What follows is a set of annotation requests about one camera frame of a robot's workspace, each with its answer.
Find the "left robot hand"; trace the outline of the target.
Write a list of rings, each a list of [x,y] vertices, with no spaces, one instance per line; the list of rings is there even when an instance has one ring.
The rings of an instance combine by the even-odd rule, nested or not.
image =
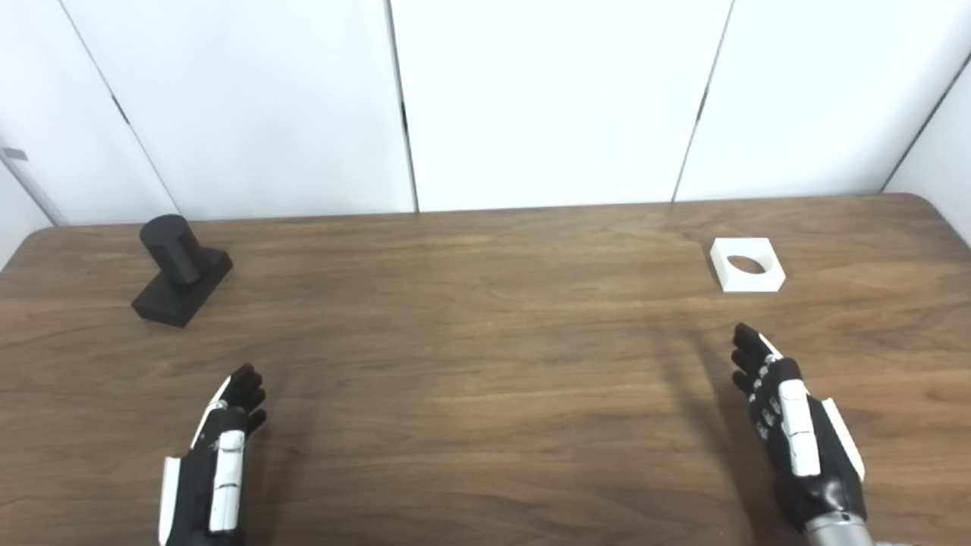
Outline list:
[[[166,457],[160,491],[159,545],[243,545],[245,456],[263,426],[266,393],[253,364],[243,364],[212,395],[180,457]]]

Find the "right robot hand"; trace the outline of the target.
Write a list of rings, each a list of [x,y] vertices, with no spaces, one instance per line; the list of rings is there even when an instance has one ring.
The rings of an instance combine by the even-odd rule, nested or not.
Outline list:
[[[747,324],[734,328],[731,359],[790,525],[806,537],[829,525],[864,526],[865,467],[834,400],[811,395],[797,361]]]

